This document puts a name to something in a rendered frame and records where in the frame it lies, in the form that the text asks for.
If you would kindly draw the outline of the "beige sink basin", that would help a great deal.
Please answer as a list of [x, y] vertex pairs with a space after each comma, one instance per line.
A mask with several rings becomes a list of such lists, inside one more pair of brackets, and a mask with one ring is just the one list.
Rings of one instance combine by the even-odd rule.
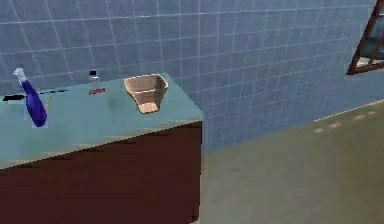
[[166, 79], [158, 73], [126, 78], [123, 85], [142, 114], [159, 111], [161, 101], [169, 87]]

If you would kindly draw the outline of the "clear bottle black cap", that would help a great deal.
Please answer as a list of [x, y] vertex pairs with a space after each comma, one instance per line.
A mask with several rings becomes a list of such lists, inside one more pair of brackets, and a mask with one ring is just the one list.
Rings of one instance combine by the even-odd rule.
[[106, 91], [106, 89], [101, 86], [97, 72], [95, 70], [91, 70], [89, 72], [89, 77], [90, 77], [89, 94], [90, 95], [103, 94]]

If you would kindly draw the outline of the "dark red cupboard teal top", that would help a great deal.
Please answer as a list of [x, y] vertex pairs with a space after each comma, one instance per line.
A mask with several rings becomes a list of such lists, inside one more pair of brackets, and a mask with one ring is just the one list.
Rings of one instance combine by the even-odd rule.
[[0, 103], [0, 224], [192, 224], [199, 218], [204, 115], [167, 75], [142, 114], [122, 79], [45, 94], [36, 127]]

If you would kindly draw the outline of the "blue spray bottle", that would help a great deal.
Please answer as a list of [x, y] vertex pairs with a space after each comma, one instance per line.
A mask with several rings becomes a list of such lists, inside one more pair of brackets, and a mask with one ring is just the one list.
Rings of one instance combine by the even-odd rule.
[[47, 121], [47, 112], [33, 85], [28, 81], [24, 69], [16, 68], [13, 74], [18, 78], [25, 92], [25, 105], [36, 127], [42, 127]]

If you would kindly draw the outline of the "black thin tool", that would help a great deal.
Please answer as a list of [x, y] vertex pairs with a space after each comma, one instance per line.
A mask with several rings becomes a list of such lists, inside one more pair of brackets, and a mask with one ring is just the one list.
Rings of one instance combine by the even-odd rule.
[[[52, 91], [40, 92], [40, 93], [37, 93], [37, 95], [61, 93], [66, 91], [68, 90], [52, 90]], [[26, 95], [22, 95], [22, 94], [7, 95], [3, 97], [3, 101], [7, 102], [7, 101], [23, 100], [24, 98], [26, 98]]]

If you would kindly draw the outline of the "brown framed window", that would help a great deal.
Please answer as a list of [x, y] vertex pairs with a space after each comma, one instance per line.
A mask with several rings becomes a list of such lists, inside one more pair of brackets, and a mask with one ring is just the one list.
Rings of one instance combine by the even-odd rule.
[[347, 75], [384, 69], [384, 0], [377, 0]]

